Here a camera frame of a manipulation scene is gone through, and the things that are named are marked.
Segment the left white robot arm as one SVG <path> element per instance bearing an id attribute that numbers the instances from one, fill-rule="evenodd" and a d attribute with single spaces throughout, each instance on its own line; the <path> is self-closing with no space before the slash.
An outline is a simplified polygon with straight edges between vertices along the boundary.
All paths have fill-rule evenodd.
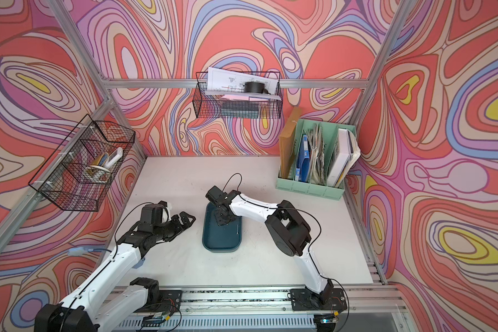
<path id="1" fill-rule="evenodd" d="M 150 249 L 173 241 L 193 226 L 196 218 L 186 212 L 164 217 L 166 208 L 147 205 L 141 219 L 117 241 L 108 258 L 72 293 L 58 304 L 43 306 L 35 317 L 35 331 L 113 331 L 142 308 L 176 309 L 164 300 L 159 283 L 136 278 L 118 297 L 105 300 L 121 279 L 143 260 Z"/>

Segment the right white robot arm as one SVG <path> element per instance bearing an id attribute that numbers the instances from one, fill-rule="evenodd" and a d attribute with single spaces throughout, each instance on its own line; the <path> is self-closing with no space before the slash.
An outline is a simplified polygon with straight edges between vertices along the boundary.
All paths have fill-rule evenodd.
<path id="1" fill-rule="evenodd" d="M 334 280 L 325 277 L 312 256 L 311 227 L 300 211 L 286 200 L 266 203 L 252 199 L 237 190 L 229 193 L 212 187 L 206 199 L 215 207 L 214 217 L 220 225 L 227 225 L 236 218 L 247 218 L 264 224 L 276 247 L 292 257 L 304 281 L 303 289 L 290 290 L 292 309 L 332 310 L 341 313 L 349 309 L 344 289 L 336 289 Z"/>

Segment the teal plastic storage tray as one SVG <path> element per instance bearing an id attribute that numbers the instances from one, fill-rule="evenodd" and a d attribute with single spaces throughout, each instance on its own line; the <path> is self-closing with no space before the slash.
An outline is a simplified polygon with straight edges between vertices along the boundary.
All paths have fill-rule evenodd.
<path id="1" fill-rule="evenodd" d="M 237 217 L 233 222 L 219 225 L 214 216 L 216 207 L 209 203 L 203 222 L 202 245 L 211 253 L 232 253 L 242 243 L 242 218 Z"/>

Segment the blue folder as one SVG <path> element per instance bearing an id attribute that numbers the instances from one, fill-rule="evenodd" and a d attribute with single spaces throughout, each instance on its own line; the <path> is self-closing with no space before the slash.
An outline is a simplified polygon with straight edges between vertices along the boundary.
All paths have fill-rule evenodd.
<path id="1" fill-rule="evenodd" d="M 295 180 L 303 183 L 308 182 L 311 148 L 308 136 L 302 134 L 295 167 Z"/>

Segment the tape rolls in basket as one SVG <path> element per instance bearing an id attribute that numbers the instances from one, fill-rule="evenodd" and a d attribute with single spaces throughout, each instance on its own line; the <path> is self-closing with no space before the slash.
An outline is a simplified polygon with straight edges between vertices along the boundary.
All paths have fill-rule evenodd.
<path id="1" fill-rule="evenodd" d="M 112 153 L 105 152 L 98 156 L 86 169 L 87 178 L 95 183 L 107 182 L 112 169 L 123 157 L 123 149 L 117 147 Z"/>

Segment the brown folder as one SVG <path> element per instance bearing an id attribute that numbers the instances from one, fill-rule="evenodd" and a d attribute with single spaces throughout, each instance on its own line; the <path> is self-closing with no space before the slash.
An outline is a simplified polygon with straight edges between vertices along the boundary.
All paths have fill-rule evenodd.
<path id="1" fill-rule="evenodd" d="M 290 174 L 294 160 L 293 148 L 295 143 L 295 131 L 301 114 L 302 109 L 300 107 L 294 107 L 279 135 L 280 178 L 288 178 Z"/>

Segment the stack of magazines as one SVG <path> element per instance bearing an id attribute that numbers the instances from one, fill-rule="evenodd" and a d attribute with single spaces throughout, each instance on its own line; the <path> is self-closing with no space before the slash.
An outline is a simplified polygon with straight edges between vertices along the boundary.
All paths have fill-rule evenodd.
<path id="1" fill-rule="evenodd" d="M 308 182 L 314 185 L 325 185 L 325 142 L 322 127 L 316 123 L 307 131 L 308 147 L 310 149 L 310 164 Z"/>

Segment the green file organizer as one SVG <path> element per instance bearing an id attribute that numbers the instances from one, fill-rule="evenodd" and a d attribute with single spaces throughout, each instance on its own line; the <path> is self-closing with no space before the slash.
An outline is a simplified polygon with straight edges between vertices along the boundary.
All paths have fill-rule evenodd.
<path id="1" fill-rule="evenodd" d="M 290 174 L 288 178 L 278 177 L 275 187 L 279 190 L 287 192 L 296 192 L 300 194 L 306 194 L 309 196 L 322 197 L 325 199 L 339 200 L 344 194 L 344 180 L 341 185 L 337 188 L 328 187 L 325 185 L 314 185 L 310 182 L 303 183 L 295 180 L 295 167 L 297 163 L 297 155 L 300 146 L 300 140 L 302 134 L 307 135 L 307 131 L 313 127 L 314 124 L 318 123 L 322 127 L 322 135 L 325 142 L 325 175 L 327 177 L 329 163 L 331 160 L 331 155 L 333 153 L 333 148 L 338 135 L 338 130 L 348 129 L 352 131 L 356 136 L 356 127 L 350 124 L 337 124 L 337 123 L 327 123 L 316 120 L 306 120 L 300 119 L 297 122 L 297 127 L 295 131 L 295 143 L 293 148 L 294 160 L 290 169 Z"/>

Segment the black tape roll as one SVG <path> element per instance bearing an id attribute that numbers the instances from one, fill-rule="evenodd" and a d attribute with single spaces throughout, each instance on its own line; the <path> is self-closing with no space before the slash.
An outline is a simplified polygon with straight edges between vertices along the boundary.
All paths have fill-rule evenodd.
<path id="1" fill-rule="evenodd" d="M 268 94 L 266 85 L 256 81 L 245 82 L 243 92 L 245 94 Z"/>

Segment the white paper sheets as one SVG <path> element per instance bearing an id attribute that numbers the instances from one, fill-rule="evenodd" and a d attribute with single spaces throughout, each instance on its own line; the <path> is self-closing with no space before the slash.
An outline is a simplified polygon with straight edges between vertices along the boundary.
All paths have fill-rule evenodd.
<path id="1" fill-rule="evenodd" d="M 250 81 L 264 83 L 268 90 L 268 94 L 245 94 L 243 92 L 244 83 Z M 281 100 L 282 97 L 279 95 L 279 92 L 278 78 L 268 78 L 247 73 L 227 71 L 214 67 L 208 69 L 207 87 L 204 88 L 204 93 L 206 95 L 246 101 Z"/>

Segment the white book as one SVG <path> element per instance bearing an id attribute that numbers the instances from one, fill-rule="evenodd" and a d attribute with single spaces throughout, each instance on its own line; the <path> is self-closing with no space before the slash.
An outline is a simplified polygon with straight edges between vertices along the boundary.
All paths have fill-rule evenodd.
<path id="1" fill-rule="evenodd" d="M 339 187 L 360 155 L 360 148 L 354 133 L 340 128 L 329 163 L 326 185 L 332 188 Z"/>

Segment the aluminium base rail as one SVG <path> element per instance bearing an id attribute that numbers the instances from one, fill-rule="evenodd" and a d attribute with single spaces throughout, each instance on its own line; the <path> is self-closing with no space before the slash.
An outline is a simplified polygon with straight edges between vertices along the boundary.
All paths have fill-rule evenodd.
<path id="1" fill-rule="evenodd" d="M 416 331 L 394 286 L 336 286 L 315 307 L 300 286 L 171 287 L 172 300 L 131 314 L 117 331 Z"/>

